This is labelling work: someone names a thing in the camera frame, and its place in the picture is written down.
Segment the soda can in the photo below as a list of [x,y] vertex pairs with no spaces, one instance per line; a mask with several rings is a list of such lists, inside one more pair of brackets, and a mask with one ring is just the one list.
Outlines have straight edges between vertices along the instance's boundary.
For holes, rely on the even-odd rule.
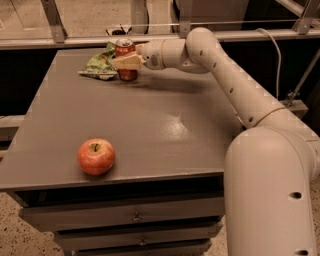
[[[127,38],[122,38],[117,40],[115,46],[116,57],[123,56],[129,52],[136,50],[136,46],[133,41]],[[128,69],[119,69],[118,74],[121,80],[123,81],[133,81],[138,77],[137,70],[128,70]]]

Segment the white cable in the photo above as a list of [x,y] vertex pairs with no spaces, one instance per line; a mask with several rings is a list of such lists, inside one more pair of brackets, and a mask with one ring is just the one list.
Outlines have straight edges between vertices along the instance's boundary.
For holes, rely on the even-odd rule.
[[277,49],[278,52],[278,69],[277,69],[277,80],[276,80],[276,98],[277,100],[279,100],[279,77],[280,77],[280,68],[281,68],[281,52],[280,52],[280,48],[276,42],[276,40],[274,40],[273,36],[265,29],[263,28],[258,28],[257,31],[260,31],[262,34],[270,37],[270,39],[272,40],[274,46]]

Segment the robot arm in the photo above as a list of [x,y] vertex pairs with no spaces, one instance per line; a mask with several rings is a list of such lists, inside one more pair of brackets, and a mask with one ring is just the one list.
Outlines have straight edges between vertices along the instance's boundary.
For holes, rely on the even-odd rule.
[[147,43],[149,69],[209,71],[248,128],[230,145],[224,187],[230,256],[316,256],[309,184],[320,171],[319,137],[251,78],[213,33]]

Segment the red apple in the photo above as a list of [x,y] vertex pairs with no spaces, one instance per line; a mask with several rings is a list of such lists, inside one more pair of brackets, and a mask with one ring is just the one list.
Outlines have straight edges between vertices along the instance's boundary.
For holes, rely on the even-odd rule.
[[115,152],[112,145],[100,138],[84,142],[78,150],[78,163],[81,169],[91,175],[101,175],[113,165]]

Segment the plastic wrapper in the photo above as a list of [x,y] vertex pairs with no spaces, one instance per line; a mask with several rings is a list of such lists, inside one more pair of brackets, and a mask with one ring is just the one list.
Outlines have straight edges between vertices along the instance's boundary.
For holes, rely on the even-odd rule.
[[115,44],[108,42],[105,52],[94,55],[78,73],[95,79],[110,80],[118,74],[111,62],[115,57]]

